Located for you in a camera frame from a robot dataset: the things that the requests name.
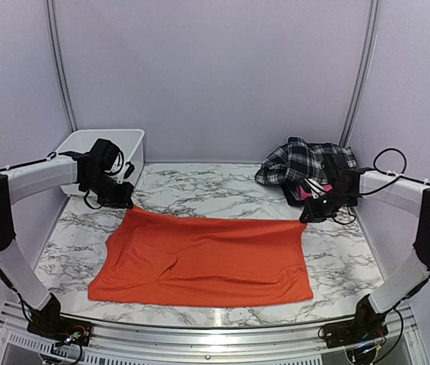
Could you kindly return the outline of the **orange garment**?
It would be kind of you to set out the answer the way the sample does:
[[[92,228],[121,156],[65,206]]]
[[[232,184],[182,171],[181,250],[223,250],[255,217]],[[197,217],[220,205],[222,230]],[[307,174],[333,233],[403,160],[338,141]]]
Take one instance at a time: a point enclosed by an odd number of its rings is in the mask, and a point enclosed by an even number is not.
[[[127,211],[89,284],[93,301],[160,306],[272,306],[313,291],[297,220],[176,217]]]

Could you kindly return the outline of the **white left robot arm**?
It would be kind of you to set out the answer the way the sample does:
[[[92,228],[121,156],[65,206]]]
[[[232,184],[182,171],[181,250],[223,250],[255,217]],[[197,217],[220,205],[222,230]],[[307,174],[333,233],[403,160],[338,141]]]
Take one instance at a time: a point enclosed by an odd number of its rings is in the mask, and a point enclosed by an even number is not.
[[[17,244],[12,207],[30,196],[76,185],[94,193],[102,208],[131,209],[133,185],[116,181],[98,154],[68,152],[0,168],[0,277],[32,313],[32,322],[51,338],[62,338],[68,322],[61,304],[43,285]]]

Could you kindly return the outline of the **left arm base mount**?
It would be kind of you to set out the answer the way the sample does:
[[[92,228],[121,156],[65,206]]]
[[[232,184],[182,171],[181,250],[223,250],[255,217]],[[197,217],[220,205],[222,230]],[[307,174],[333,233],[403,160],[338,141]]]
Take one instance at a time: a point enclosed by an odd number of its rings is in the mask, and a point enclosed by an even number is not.
[[[92,330],[92,322],[68,317],[62,318],[59,330],[45,330],[34,325],[32,322],[29,322],[27,325],[29,333],[55,340],[58,345],[77,344],[83,347],[88,346]]]

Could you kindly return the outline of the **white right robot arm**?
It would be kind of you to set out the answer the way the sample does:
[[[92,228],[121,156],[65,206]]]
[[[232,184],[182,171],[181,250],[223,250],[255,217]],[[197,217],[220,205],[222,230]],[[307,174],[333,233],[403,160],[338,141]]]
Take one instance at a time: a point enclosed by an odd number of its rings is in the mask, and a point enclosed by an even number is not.
[[[330,178],[331,189],[305,200],[300,216],[303,223],[320,223],[335,218],[346,205],[364,203],[366,223],[380,236],[374,236],[375,248],[390,249],[402,240],[398,256],[402,259],[394,272],[370,294],[361,299],[348,333],[365,340],[386,315],[402,301],[417,294],[430,280],[430,182],[403,173],[376,169],[340,170]]]

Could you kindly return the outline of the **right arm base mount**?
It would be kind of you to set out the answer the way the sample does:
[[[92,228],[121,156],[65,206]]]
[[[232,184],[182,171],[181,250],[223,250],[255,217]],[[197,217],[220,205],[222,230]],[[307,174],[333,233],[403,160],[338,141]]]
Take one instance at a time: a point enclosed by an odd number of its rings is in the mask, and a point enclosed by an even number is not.
[[[354,319],[324,324],[318,330],[318,337],[325,341],[327,348],[358,344],[383,338],[388,334],[385,322],[374,322],[361,327]]]

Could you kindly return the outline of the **black white plaid skirt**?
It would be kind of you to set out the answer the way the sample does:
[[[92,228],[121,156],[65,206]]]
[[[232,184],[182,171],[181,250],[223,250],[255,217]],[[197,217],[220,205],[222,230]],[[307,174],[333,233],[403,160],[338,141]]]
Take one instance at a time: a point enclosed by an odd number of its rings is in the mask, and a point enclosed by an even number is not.
[[[300,137],[290,137],[263,161],[255,174],[261,185],[299,184],[304,179],[313,179],[328,185],[322,163],[329,156],[342,157],[347,168],[356,168],[357,160],[352,148],[332,143],[309,143]]]

